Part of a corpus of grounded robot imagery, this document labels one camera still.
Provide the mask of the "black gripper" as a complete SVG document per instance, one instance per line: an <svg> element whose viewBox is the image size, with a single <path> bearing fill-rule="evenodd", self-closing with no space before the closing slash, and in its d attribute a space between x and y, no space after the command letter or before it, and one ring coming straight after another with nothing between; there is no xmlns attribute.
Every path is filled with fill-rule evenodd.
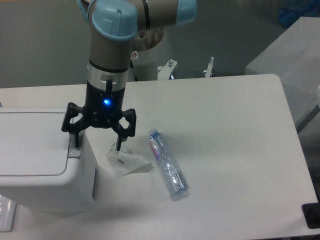
<svg viewBox="0 0 320 240"><path fill-rule="evenodd" d="M61 130L74 135L74 146L80 147L79 133L89 126L94 128L112 128L117 134L116 150L120 151L122 142L136 134L136 111L133 108L122 111L125 89L107 92L91 84L86 85L85 104L83 107L73 102L67 104ZM82 117L76 122L71 120ZM120 124L120 119L125 118L127 128Z"/></svg>

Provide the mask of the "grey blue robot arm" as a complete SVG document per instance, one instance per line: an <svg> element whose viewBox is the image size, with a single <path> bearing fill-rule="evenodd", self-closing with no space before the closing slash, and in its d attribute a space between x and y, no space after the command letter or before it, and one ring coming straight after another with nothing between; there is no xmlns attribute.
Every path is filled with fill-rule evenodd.
<svg viewBox="0 0 320 240"><path fill-rule="evenodd" d="M116 146L136 133L137 115L122 110L135 38L140 31L178 26L197 15L195 0L80 0L89 23L91 42L85 102L68 103L62 131L73 136L88 127L113 129Z"/></svg>

